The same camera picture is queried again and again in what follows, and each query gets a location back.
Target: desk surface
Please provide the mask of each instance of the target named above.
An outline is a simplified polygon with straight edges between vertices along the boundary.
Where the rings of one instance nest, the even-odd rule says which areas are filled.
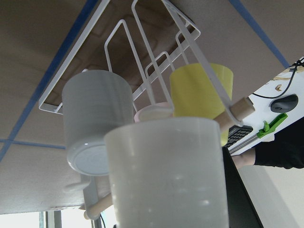
[[[278,74],[273,80],[267,82],[261,88],[255,91],[256,94],[263,95],[263,96],[278,96],[280,95],[286,88],[289,83],[289,78],[292,75],[292,72],[289,71],[290,68],[286,69],[282,73]],[[281,85],[281,91],[277,91],[276,87]],[[288,117],[276,128],[274,133],[270,133],[269,135],[257,139],[252,143],[247,144],[246,146],[242,147],[241,149],[233,152],[231,155],[238,155],[246,151],[247,149],[255,146],[259,142],[267,140],[269,137],[273,137],[273,135],[282,130],[283,128],[287,127],[288,125],[292,124],[293,122],[297,121],[298,119],[304,116],[304,67],[298,67],[297,72],[294,75],[293,81],[291,82],[290,87],[288,88],[287,92],[282,96],[287,96],[291,94],[297,94],[299,98],[298,105],[292,111],[286,113]],[[270,110],[270,103],[275,99],[266,99],[255,96],[251,94],[249,96],[250,100],[254,104],[255,112],[251,115],[247,116],[243,119],[244,125],[249,125],[253,127],[253,131],[248,134],[243,139],[239,140],[235,144],[229,147],[229,150],[233,150],[233,148],[237,147],[241,143],[247,141],[251,136],[255,135],[259,129],[264,127],[264,122],[267,121],[270,123],[273,119],[275,119],[280,113],[274,113]]]

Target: white wire rack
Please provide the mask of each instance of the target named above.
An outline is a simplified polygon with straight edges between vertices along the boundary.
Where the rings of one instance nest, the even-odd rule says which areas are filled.
[[[220,99],[222,100],[222,103],[223,103],[223,105],[226,109],[227,114],[235,122],[236,125],[241,126],[242,123],[240,121],[238,121],[230,111],[230,107],[232,106],[232,103],[231,103],[231,100],[230,100],[229,96],[227,95],[227,93],[226,93],[225,89],[223,88],[222,84],[220,83],[220,81],[216,77],[213,69],[211,68],[209,62],[205,58],[201,49],[199,48],[199,46],[195,42],[195,40],[200,36],[200,30],[197,28],[197,26],[186,15],[184,15],[180,10],[178,10],[168,0],[161,0],[161,1],[163,2],[164,6],[166,7],[168,12],[170,13],[170,15],[171,15],[172,19],[174,20],[175,24],[177,25],[177,27],[179,28],[179,32],[175,36],[178,47],[173,52],[171,52],[170,54],[167,52],[167,50],[163,50],[158,56],[156,56],[156,57],[154,56],[153,51],[151,49],[151,46],[149,44],[149,41],[148,41],[148,39],[146,37],[146,34],[143,30],[141,21],[140,21],[138,15],[137,15],[136,10],[135,10],[135,6],[136,6],[138,0],[134,0],[133,3],[132,3],[132,13],[133,13],[133,16],[135,18],[138,29],[140,31],[140,34],[142,36],[142,39],[144,41],[144,44],[145,44],[145,47],[146,47],[147,52],[149,54],[149,57],[151,59],[151,62],[150,62],[150,64],[148,64],[146,66],[145,69],[142,67],[139,56],[138,56],[138,53],[136,51],[136,48],[134,46],[134,43],[133,43],[133,40],[132,40],[132,37],[131,37],[131,34],[130,34],[130,31],[128,29],[127,23],[124,19],[121,19],[117,22],[116,26],[114,27],[113,31],[111,32],[110,36],[108,37],[108,39],[106,40],[106,42],[104,44],[104,48],[105,48],[104,51],[105,51],[105,54],[106,54],[106,60],[107,60],[109,71],[112,71],[112,65],[111,65],[111,58],[110,58],[109,52],[108,52],[108,44],[111,41],[114,34],[116,33],[116,31],[118,30],[118,28],[123,26],[123,28],[126,32],[129,44],[131,46],[132,53],[134,55],[136,64],[138,66],[140,75],[142,77],[142,81],[143,81],[143,84],[134,91],[133,100],[136,100],[143,93],[144,90],[147,90],[147,94],[148,94],[149,101],[150,101],[151,105],[152,106],[156,105],[153,90],[152,90],[152,87],[151,87],[151,83],[155,79],[158,78],[159,81],[160,81],[160,84],[161,84],[161,88],[162,88],[162,90],[165,94],[165,98],[166,98],[167,102],[171,105],[171,109],[173,110],[173,104],[172,104],[172,101],[171,101],[171,97],[170,97],[168,89],[165,85],[165,82],[162,78],[162,73],[168,67],[171,67],[172,71],[174,71],[175,68],[174,68],[173,62],[180,55],[182,55],[182,57],[184,58],[185,63],[188,64],[189,61],[188,61],[188,59],[187,59],[187,57],[184,53],[184,50],[186,50],[188,47],[190,47],[190,49],[192,50],[192,52],[193,52],[194,56],[196,57],[197,61],[199,63],[201,63],[201,65],[204,68],[205,72],[207,73],[210,81],[214,85],[214,88],[216,89]],[[80,35],[80,37],[76,41],[75,45],[73,46],[73,48],[71,49],[71,51],[67,55],[66,59],[64,60],[64,62],[60,66],[59,70],[56,72],[56,74],[55,74],[54,78],[52,79],[52,81],[50,82],[50,84],[48,85],[48,87],[46,88],[46,90],[44,91],[42,96],[40,97],[40,99],[39,99],[39,109],[44,110],[44,111],[48,111],[48,112],[52,112],[52,113],[56,113],[56,114],[62,114],[62,108],[63,108],[62,103],[60,105],[56,106],[56,105],[46,104],[45,101],[46,101],[47,97],[49,96],[49,94],[54,89],[56,83],[59,81],[59,79],[61,78],[61,76],[63,75],[63,73],[67,69],[67,67],[69,66],[69,64],[71,63],[72,59],[75,57],[76,53],[78,52],[78,50],[82,46],[83,42],[85,41],[85,39],[89,35],[90,31],[92,30],[92,28],[94,27],[94,25],[96,24],[96,22],[98,21],[98,19],[102,15],[102,13],[104,12],[104,10],[107,7],[109,2],[110,2],[110,0],[102,0],[101,3],[99,4],[99,6],[97,7],[95,13],[91,17],[91,19],[88,22],[87,26],[85,27],[84,31],[82,32],[82,34]],[[187,29],[188,26],[192,26],[194,28],[194,30],[191,33]],[[179,40],[179,36],[181,34],[185,38],[185,40],[183,42],[180,42],[180,40]],[[165,56],[166,59],[160,65],[158,65],[157,60],[162,56]],[[151,75],[149,75],[148,74],[148,69],[151,66],[153,66],[154,72]],[[82,178],[83,181],[81,183],[73,184],[72,186],[75,190],[79,190],[79,189],[84,188],[83,190],[84,190],[85,208],[87,210],[87,215],[90,219],[94,220],[99,215],[94,215],[94,214],[89,213],[88,209],[92,205],[94,205],[98,202],[98,194],[97,194],[96,184],[93,181],[94,177],[90,177],[90,178],[91,178],[91,180],[89,182],[87,180],[85,180],[85,178]]]
[[[53,105],[53,104],[48,104],[46,103],[46,99],[48,98],[48,96],[50,95],[50,93],[53,91],[54,87],[56,86],[56,84],[58,83],[58,81],[61,79],[62,75],[64,74],[64,72],[66,71],[66,69],[68,68],[68,66],[70,65],[71,61],[73,60],[73,58],[75,57],[75,55],[77,54],[78,50],[81,48],[81,46],[83,45],[84,41],[86,40],[86,38],[88,37],[89,33],[91,32],[91,30],[93,29],[93,27],[95,26],[95,24],[97,23],[97,21],[99,20],[99,18],[101,17],[102,13],[104,12],[104,10],[106,9],[106,7],[108,6],[110,0],[102,0],[101,3],[99,4],[99,6],[97,7],[96,11],[94,12],[93,16],[91,17],[91,19],[89,20],[88,24],[86,25],[85,29],[83,30],[83,32],[81,33],[81,35],[79,36],[78,40],[76,41],[76,43],[74,44],[73,48],[71,49],[71,51],[69,52],[69,54],[67,55],[66,59],[64,60],[64,62],[62,63],[62,65],[60,66],[59,70],[55,73],[53,79],[51,80],[51,82],[49,83],[49,85],[47,86],[47,88],[45,89],[44,93],[42,94],[42,96],[40,97],[39,101],[38,101],[38,105],[39,105],[39,109],[43,110],[43,111],[47,111],[47,112],[52,112],[52,113],[56,113],[56,114],[62,114],[62,103],[60,103],[59,105]],[[180,41],[178,40],[179,35],[181,34],[181,32],[178,32],[176,34],[176,41],[178,44],[178,48],[175,49],[173,52],[171,52],[170,54],[168,54],[167,50],[163,50],[157,57],[155,57],[153,55],[151,46],[149,44],[149,41],[145,35],[145,32],[143,30],[141,21],[137,15],[135,6],[137,4],[137,0],[133,1],[132,3],[132,12],[135,18],[135,21],[138,25],[138,29],[140,30],[142,39],[144,41],[144,44],[147,48],[147,52],[149,54],[149,57],[151,59],[151,63],[146,67],[146,71],[149,67],[153,66],[154,67],[154,72],[148,76],[147,73],[145,73],[145,71],[143,70],[143,67],[141,65],[140,59],[138,57],[136,48],[134,46],[133,43],[133,39],[132,36],[130,34],[130,31],[128,29],[127,23],[124,19],[121,19],[117,22],[116,26],[114,27],[114,29],[112,30],[111,34],[109,35],[108,39],[106,40],[105,44],[104,44],[104,51],[106,54],[106,59],[107,59],[107,63],[108,63],[108,69],[109,71],[112,71],[112,65],[111,65],[111,59],[107,50],[107,46],[109,44],[109,42],[111,41],[112,37],[114,36],[114,34],[116,33],[116,31],[118,30],[118,28],[122,25],[128,41],[130,43],[136,64],[138,66],[140,75],[142,77],[143,83],[142,85],[140,85],[133,93],[133,100],[135,101],[145,90],[147,90],[148,93],[148,97],[149,97],[149,101],[152,105],[155,104],[155,98],[153,95],[153,91],[151,88],[151,83],[155,80],[155,79],[159,79],[160,84],[161,84],[161,88],[164,91],[165,94],[165,98],[167,100],[167,102],[173,106],[172,101],[171,101],[171,97],[170,94],[168,92],[168,89],[166,88],[165,82],[162,78],[162,73],[169,67],[173,66],[173,62],[182,54],[183,56],[184,54],[184,50],[186,50],[189,45],[188,42],[186,40],[184,40],[183,42],[180,43]],[[169,3],[167,0],[163,0],[163,3],[166,4],[171,4]],[[197,26],[187,17],[185,16],[182,12],[180,12],[177,8],[175,8],[175,10],[178,12],[178,15],[180,15],[185,23],[183,24],[184,26],[189,26],[191,25],[193,27],[193,31],[191,32],[190,36],[196,40],[199,36],[200,36],[200,30],[197,28]],[[156,61],[161,57],[165,55],[166,59],[158,66]]]

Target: wall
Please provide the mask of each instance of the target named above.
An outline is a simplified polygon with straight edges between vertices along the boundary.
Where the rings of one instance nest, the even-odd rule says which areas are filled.
[[[239,174],[265,228],[304,227],[303,170],[247,166]]]

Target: window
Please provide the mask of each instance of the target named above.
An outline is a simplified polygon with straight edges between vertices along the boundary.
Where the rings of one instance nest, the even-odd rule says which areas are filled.
[[[113,226],[116,224],[116,216],[113,205],[101,212],[101,216],[104,219],[106,228],[113,228]]]
[[[91,228],[91,220],[86,220],[84,210],[65,209],[61,211],[62,228]]]
[[[39,212],[0,215],[1,228],[39,228]]]

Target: person's hand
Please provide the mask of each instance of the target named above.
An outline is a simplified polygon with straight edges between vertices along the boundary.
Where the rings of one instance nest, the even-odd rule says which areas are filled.
[[[245,165],[254,165],[256,161],[256,150],[254,147],[250,148],[240,155],[232,156],[232,160],[237,169],[240,169]]]

